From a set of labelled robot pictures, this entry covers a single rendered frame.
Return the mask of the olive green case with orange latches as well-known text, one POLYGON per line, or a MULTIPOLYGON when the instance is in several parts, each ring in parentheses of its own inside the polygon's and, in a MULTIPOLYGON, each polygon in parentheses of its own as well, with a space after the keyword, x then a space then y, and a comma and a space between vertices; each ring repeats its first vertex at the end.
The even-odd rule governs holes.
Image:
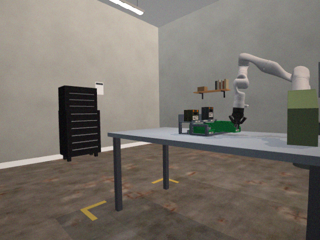
POLYGON ((184 110, 184 122, 199 121, 199 110, 184 110))

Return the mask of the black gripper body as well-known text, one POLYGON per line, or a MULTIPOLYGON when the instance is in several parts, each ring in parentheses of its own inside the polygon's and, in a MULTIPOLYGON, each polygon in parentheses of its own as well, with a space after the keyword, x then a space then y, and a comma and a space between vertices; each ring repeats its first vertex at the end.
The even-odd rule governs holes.
POLYGON ((233 111, 232 111, 233 118, 234 118, 234 115, 236 115, 236 120, 238 119, 238 115, 239 115, 239 120, 241 120, 244 116, 244 108, 233 107, 233 111))

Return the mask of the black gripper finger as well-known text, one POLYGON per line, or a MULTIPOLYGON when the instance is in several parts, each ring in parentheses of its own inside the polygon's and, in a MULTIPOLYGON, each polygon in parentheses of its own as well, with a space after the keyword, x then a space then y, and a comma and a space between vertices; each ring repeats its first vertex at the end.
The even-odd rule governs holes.
POLYGON ((239 120, 240 115, 237 116, 237 125, 236 125, 236 130, 239 129, 240 124, 242 124, 247 118, 245 116, 243 116, 242 120, 239 120))
POLYGON ((229 115, 228 117, 230 118, 231 122, 234 123, 234 127, 236 128, 236 125, 237 125, 236 115, 234 115, 234 119, 232 115, 229 115))

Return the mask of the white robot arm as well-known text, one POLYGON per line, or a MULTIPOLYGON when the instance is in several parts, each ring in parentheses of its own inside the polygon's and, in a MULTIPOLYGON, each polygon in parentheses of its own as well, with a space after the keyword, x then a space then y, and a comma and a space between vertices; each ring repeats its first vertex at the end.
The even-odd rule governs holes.
POLYGON ((292 74, 286 72, 277 62, 262 59, 248 53, 241 53, 238 57, 237 79, 233 81, 234 103, 233 108, 248 108, 245 105, 245 93, 238 89, 247 89, 249 87, 248 67, 250 62, 255 64, 259 70, 264 73, 274 75, 291 82, 291 90, 308 90, 311 89, 309 84, 310 71, 304 66, 297 66, 293 69, 292 74))

